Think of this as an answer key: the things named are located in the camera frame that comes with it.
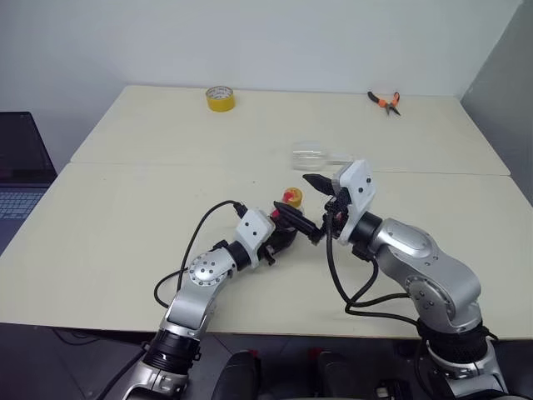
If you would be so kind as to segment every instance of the table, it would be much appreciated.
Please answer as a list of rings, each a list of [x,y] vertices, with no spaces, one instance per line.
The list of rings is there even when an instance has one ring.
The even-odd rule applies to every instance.
[[[288,169],[293,142],[319,140],[377,172],[509,174],[454,97],[402,96],[387,117],[366,95],[235,96],[217,113],[205,89],[126,87],[72,161]]]
[[[501,338],[533,337],[533,212],[509,177],[377,172],[372,211],[429,231],[440,247],[481,280],[485,323]],[[153,331],[163,308],[156,281],[179,265],[200,216],[226,198],[271,209],[284,188],[304,191],[306,215],[326,201],[282,167],[71,163],[0,257],[0,321],[69,328]],[[220,211],[192,254],[232,238],[237,217]],[[335,250],[346,288],[371,267]],[[396,321],[350,317],[333,287],[324,243],[299,237],[271,267],[237,276],[219,297],[210,330],[359,337],[417,337]],[[162,289],[172,297],[174,282]],[[397,292],[381,275],[369,297]],[[409,300],[376,307],[414,317]]]

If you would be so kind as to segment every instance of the black cable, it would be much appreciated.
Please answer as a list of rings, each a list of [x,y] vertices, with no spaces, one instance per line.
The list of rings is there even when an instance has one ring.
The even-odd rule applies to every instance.
[[[392,300],[393,298],[408,298],[406,293],[394,293],[389,294],[386,296],[382,296],[379,298],[375,298],[373,300],[370,300],[368,302],[360,302],[357,303],[357,300],[365,294],[368,289],[374,284],[374,282],[377,279],[377,274],[379,273],[379,267],[377,265],[377,262],[375,259],[372,259],[372,265],[373,265],[373,272],[370,277],[370,279],[363,285],[361,289],[357,291],[357,293],[352,297],[349,298],[346,294],[344,288],[341,285],[341,281],[339,280],[339,276],[336,272],[335,267],[335,260],[333,258],[333,235],[331,233],[331,225],[333,221],[333,215],[329,212],[326,215],[326,258],[327,258],[327,266],[330,269],[331,278],[333,279],[333,283],[335,284],[336,290],[341,295],[342,299],[346,303],[346,306],[344,308],[345,313],[350,315],[357,315],[359,317],[374,317],[374,318],[389,318],[389,319],[395,319],[397,321],[402,321],[404,323],[410,323],[411,325],[414,325],[415,327],[418,326],[418,323],[414,319],[410,319],[408,317],[404,317],[402,315],[397,314],[391,314],[388,312],[367,312],[367,311],[355,311],[351,310],[351,307],[355,308],[363,308],[363,307],[369,307],[374,304],[383,303],[388,300]]]
[[[156,299],[156,302],[159,303],[161,306],[163,306],[164,308],[168,308],[168,304],[166,304],[165,302],[163,302],[161,300],[161,298],[159,297],[159,287],[165,282],[167,281],[168,279],[170,278],[173,278],[175,277],[176,275],[178,275],[178,279],[177,279],[177,290],[176,292],[178,292],[180,290],[180,288],[182,287],[182,279],[183,279],[183,273],[188,269],[186,268],[186,264],[187,264],[187,259],[189,258],[189,252],[191,251],[191,248],[192,248],[192,244],[194,243],[194,241],[196,240],[197,238],[197,234],[198,232],[200,231],[200,228],[202,227],[203,223],[206,221],[206,219],[215,211],[217,210],[218,208],[222,207],[222,206],[225,206],[226,204],[232,204],[233,207],[238,207],[238,206],[241,206],[241,204],[239,202],[236,202],[235,200],[225,200],[223,202],[220,202],[218,204],[215,204],[213,207],[211,207],[209,210],[207,210],[207,212],[203,215],[202,219],[200,220],[200,222],[198,223],[196,229],[194,230],[194,233],[192,234],[191,236],[191,240],[189,241],[189,244],[187,245],[187,249],[185,250],[185,253],[183,254],[183,259],[182,259],[182,265],[180,266],[180,269],[178,269],[177,271],[175,272],[172,272],[172,273],[169,273],[168,275],[166,275],[164,278],[162,278],[157,284],[156,286],[153,288],[153,297]]]
[[[65,343],[65,344],[67,344],[69,346],[85,346],[86,344],[95,343],[95,342],[98,342],[100,340],[98,338],[94,338],[94,339],[91,339],[91,340],[89,340],[87,342],[69,342],[67,339],[65,339],[63,336],[61,336],[56,329],[52,328],[52,332],[53,332],[54,335],[57,336],[57,338],[61,342]]]
[[[183,273],[185,272],[185,265],[187,264],[187,259],[189,258],[189,252],[191,251],[192,244],[197,238],[197,234],[200,231],[200,228],[202,227],[203,223],[206,221],[207,217],[209,217],[218,208],[225,206],[226,204],[232,204],[233,206],[238,206],[240,203],[234,200],[225,200],[223,202],[215,204],[213,207],[209,208],[209,210],[207,210],[205,214],[203,214],[202,219],[198,223],[197,228],[194,230],[194,233],[191,236],[191,240],[189,241],[189,244],[187,245],[187,250],[185,250],[185,254],[183,254],[182,266],[180,267],[180,276],[177,279],[177,291],[182,288],[182,279],[183,279]]]
[[[418,343],[418,346],[416,346],[415,351],[415,359],[413,360],[413,367],[415,369],[415,378],[418,382],[418,386],[422,389],[422,391],[426,394],[428,398],[431,400],[441,400],[439,397],[437,397],[426,385],[426,382],[424,382],[424,379],[422,378],[422,374],[420,372],[420,357],[422,355],[422,348],[424,347],[424,340],[420,340]]]
[[[128,361],[127,364],[124,365],[124,367],[122,367],[122,369],[118,371],[114,377],[111,378],[111,380],[107,383],[106,387],[98,395],[97,400],[103,400],[104,398],[106,398],[107,394],[111,391],[113,386],[115,386],[120,380],[120,378],[122,378],[122,375],[124,375],[128,369],[130,369],[137,361],[141,359],[141,357],[146,352],[144,348],[146,345],[147,344],[145,342],[141,344],[142,350],[138,352],[130,361]]]
[[[173,273],[169,273],[168,275],[166,275],[164,278],[162,278],[157,284],[156,286],[153,288],[153,297],[156,299],[156,302],[159,303],[159,305],[163,306],[164,308],[168,308],[168,304],[166,304],[165,302],[163,302],[161,300],[161,298],[159,297],[159,287],[165,282],[167,281],[168,279],[170,278],[173,278],[175,277],[178,273],[180,273],[181,271],[180,270],[177,270]]]

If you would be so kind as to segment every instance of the clear plastic container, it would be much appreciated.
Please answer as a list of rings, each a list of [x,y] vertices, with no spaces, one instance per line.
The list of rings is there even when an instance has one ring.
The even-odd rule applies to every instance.
[[[342,165],[353,161],[349,154],[329,152],[317,141],[292,144],[292,167],[302,171],[320,171],[328,164]]]

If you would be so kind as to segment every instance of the orange plier handles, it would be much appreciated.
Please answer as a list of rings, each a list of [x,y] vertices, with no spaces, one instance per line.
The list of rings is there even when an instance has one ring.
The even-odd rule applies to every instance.
[[[394,96],[392,96],[392,101],[387,102],[383,100],[382,98],[379,98],[372,92],[367,92],[368,98],[370,98],[374,103],[376,103],[378,106],[385,108],[386,114],[389,115],[390,111],[392,110],[396,115],[400,115],[398,110],[396,110],[396,106],[398,105],[398,102],[400,102],[400,93],[395,92]]]

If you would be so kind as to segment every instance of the white wall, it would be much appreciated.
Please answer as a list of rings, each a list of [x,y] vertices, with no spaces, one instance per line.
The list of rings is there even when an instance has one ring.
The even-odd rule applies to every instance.
[[[519,3],[0,0],[0,109],[62,168],[125,83],[460,96]]]

